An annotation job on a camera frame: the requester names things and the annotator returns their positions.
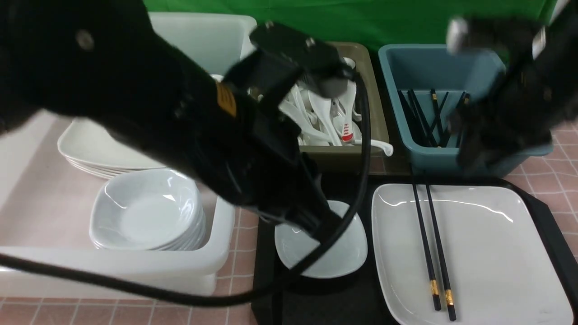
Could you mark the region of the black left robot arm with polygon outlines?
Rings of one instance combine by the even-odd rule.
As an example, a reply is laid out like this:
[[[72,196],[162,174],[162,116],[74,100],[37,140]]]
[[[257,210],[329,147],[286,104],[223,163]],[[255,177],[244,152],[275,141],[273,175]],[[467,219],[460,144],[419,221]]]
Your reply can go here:
[[[340,224],[279,104],[297,82],[345,89],[337,50],[279,23],[221,82],[158,35],[140,0],[3,0],[1,134],[41,109],[89,119],[118,142],[197,179],[233,205],[306,231]]]

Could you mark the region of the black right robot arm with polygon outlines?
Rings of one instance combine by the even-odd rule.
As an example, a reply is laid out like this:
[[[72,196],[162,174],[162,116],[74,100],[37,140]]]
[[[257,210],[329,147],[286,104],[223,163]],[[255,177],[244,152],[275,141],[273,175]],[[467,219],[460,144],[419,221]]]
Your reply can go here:
[[[505,49],[509,57],[485,96],[447,117],[451,133],[465,132],[457,154],[465,171],[545,145],[553,128],[577,119],[575,0],[549,24],[516,16],[453,17],[446,45],[451,54]]]

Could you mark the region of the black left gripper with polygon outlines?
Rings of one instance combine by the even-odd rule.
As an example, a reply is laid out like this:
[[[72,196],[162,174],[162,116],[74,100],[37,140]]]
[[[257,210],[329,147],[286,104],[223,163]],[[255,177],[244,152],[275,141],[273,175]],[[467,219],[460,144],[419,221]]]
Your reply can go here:
[[[296,165],[268,165],[256,181],[256,199],[244,206],[273,224],[288,224],[312,239],[328,239],[341,225],[331,212],[321,189],[317,164],[307,153],[298,153]]]

